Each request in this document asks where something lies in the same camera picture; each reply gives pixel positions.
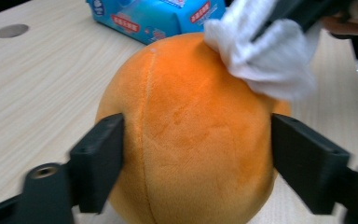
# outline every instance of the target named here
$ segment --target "orange ball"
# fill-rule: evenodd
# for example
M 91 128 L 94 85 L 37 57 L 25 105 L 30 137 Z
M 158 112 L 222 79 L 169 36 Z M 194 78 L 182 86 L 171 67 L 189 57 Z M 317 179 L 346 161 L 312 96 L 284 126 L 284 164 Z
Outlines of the orange ball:
M 285 102 L 227 72 L 202 34 L 137 52 L 107 87 L 97 120 L 123 113 L 124 166 L 110 203 L 128 223 L 244 223 L 275 173 L 271 113 Z

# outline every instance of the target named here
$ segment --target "red label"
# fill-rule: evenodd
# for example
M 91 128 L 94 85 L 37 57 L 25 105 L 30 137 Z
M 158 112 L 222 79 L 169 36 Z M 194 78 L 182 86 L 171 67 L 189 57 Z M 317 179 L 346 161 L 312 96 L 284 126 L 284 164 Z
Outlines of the red label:
M 199 19 L 201 19 L 207 12 L 208 10 L 211 8 L 211 2 L 208 1 L 206 2 L 198 11 L 196 11 L 196 13 L 194 13 L 191 17 L 190 17 L 190 21 L 192 23 L 198 21 Z
M 111 18 L 112 18 L 112 21 L 118 25 L 118 26 L 121 26 L 123 27 L 124 29 L 126 30 L 129 30 L 129 31 L 133 31 L 135 33 L 138 33 L 139 32 L 139 25 L 130 21 L 130 20 L 127 20 L 127 19 L 124 19 L 122 17 L 118 17 L 116 15 L 111 15 Z

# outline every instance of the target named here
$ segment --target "orange plush toy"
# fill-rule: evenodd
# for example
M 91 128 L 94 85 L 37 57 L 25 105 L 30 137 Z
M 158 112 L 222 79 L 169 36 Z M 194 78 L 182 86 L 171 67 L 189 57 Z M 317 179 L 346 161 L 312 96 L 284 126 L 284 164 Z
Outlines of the orange plush toy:
M 288 104 L 232 76 L 203 34 L 160 40 L 106 89 L 97 120 L 123 113 L 124 166 L 110 203 L 128 223 L 244 223 L 274 183 L 271 113 Z

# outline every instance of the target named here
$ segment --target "table surface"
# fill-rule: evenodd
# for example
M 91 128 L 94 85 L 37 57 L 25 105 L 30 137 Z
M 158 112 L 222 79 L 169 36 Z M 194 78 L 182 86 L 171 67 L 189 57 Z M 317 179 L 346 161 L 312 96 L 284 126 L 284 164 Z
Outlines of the table surface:
M 144 45 L 95 22 L 78 0 L 34 0 L 0 13 L 0 28 L 22 23 L 24 35 L 0 38 L 0 202 L 19 193 L 24 174 L 65 162 L 89 129 L 118 68 Z M 322 34 L 312 62 L 319 90 L 293 105 L 299 119 L 352 152 L 358 168 L 358 76 L 350 42 Z M 279 177 L 252 223 L 338 223 L 312 215 Z M 79 223 L 122 223 L 106 206 Z

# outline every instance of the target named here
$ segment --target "wood grain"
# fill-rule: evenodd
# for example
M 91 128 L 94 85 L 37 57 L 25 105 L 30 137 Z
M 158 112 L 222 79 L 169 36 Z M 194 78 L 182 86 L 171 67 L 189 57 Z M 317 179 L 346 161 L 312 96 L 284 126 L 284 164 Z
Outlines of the wood grain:
M 34 0 L 0 13 L 0 28 L 23 23 L 24 35 L 0 38 L 0 202 L 19 193 L 36 165 L 65 162 L 92 126 L 105 86 L 144 45 L 90 16 L 84 1 Z M 312 68 L 318 92 L 294 104 L 294 117 L 354 154 L 358 166 L 358 76 L 348 41 L 323 33 Z M 80 223 L 122 223 L 111 208 Z M 337 223 L 316 217 L 279 178 L 252 223 Z

